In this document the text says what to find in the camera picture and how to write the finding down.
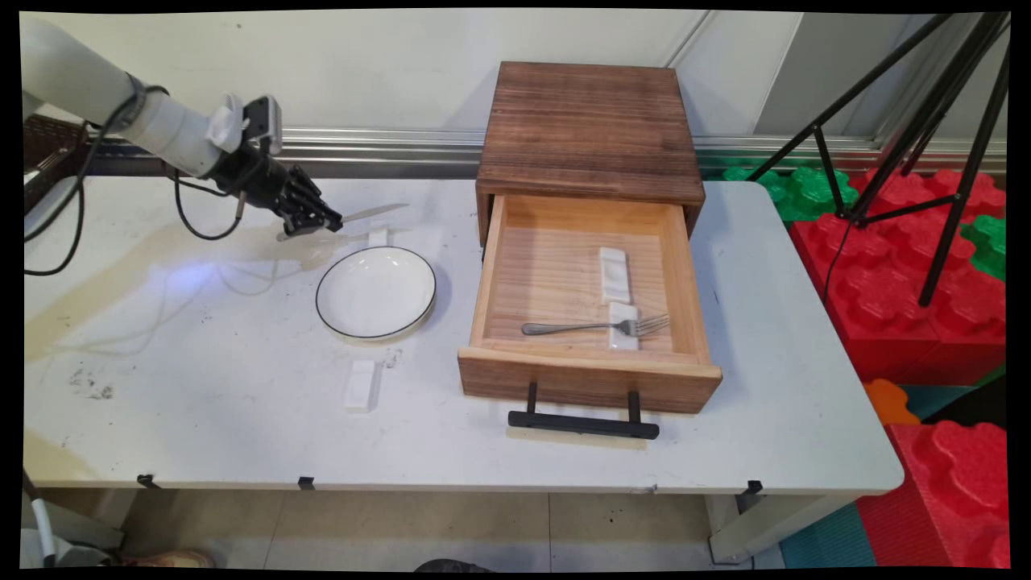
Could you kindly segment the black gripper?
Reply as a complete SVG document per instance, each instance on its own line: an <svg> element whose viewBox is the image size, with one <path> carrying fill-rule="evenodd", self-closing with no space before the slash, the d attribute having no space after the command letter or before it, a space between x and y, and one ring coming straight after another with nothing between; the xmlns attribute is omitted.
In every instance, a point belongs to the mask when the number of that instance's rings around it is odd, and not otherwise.
<svg viewBox="0 0 1031 580"><path fill-rule="evenodd" d="M246 195L248 205L278 214L288 238L342 228L342 215L321 199L321 190L304 169L288 168L271 155L259 150L224 153L214 165L213 181L233 196Z"/></svg>

